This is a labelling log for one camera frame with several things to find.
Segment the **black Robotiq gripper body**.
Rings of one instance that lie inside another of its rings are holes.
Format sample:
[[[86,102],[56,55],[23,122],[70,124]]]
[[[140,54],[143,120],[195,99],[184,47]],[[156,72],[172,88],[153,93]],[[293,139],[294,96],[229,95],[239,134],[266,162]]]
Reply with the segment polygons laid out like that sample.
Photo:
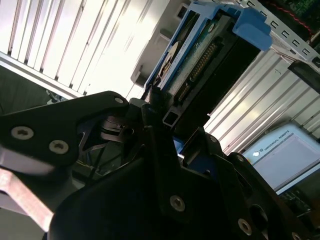
[[[217,184],[186,168],[165,168],[156,181],[138,158],[70,195],[50,224],[50,240],[233,240]],[[158,196],[162,186],[165,193]]]

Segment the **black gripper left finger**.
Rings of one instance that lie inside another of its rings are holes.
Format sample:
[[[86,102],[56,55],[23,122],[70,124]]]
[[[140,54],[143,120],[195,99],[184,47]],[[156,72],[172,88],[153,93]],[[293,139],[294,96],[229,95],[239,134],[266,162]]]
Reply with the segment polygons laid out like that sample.
[[[1,116],[0,205],[53,218],[70,196],[62,192],[71,166],[108,142],[127,146],[122,167],[148,159],[163,184],[166,167],[179,167],[173,138],[162,125],[163,97],[157,87],[130,101],[105,91]]]

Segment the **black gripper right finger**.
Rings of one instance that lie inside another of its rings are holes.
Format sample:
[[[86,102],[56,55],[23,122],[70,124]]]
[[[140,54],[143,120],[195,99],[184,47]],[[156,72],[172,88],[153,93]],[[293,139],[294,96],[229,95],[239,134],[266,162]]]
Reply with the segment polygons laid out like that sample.
[[[184,170],[200,177],[192,199],[194,240],[310,240],[312,234],[239,153],[224,154],[202,127],[179,129]]]

